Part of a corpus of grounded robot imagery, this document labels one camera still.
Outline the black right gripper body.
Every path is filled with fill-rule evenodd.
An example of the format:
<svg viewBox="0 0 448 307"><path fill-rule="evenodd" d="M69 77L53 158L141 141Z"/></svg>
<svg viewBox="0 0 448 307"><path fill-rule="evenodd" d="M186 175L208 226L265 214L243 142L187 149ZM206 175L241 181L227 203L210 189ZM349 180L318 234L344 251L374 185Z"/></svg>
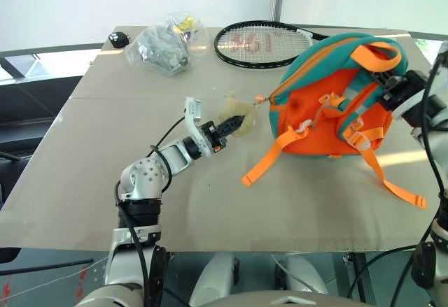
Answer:
<svg viewBox="0 0 448 307"><path fill-rule="evenodd" d="M422 72L407 71L391 91L384 91L379 103L386 110L409 110L421 101L425 85L426 76Z"/></svg>

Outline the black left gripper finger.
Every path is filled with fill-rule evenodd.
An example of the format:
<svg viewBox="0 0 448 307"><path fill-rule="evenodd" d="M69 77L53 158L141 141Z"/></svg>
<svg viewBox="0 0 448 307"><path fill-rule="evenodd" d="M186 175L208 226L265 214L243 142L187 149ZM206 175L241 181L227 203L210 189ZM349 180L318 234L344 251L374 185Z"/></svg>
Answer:
<svg viewBox="0 0 448 307"><path fill-rule="evenodd" d="M241 127L243 120L243 115L229 117L216 127L216 131L218 134L232 134Z"/></svg>
<svg viewBox="0 0 448 307"><path fill-rule="evenodd" d="M220 137L225 138L238 130L243 122L243 117L230 117L220 123Z"/></svg>

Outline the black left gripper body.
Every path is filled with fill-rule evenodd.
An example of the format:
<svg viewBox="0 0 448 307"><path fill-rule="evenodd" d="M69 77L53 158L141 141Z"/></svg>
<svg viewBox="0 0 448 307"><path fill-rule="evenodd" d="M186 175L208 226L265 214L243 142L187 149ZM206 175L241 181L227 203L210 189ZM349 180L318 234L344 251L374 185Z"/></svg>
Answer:
<svg viewBox="0 0 448 307"><path fill-rule="evenodd" d="M209 121L201 125L200 130L204 134L212 152L219 152L226 147L227 140L225 139L224 125L215 125L213 121Z"/></svg>

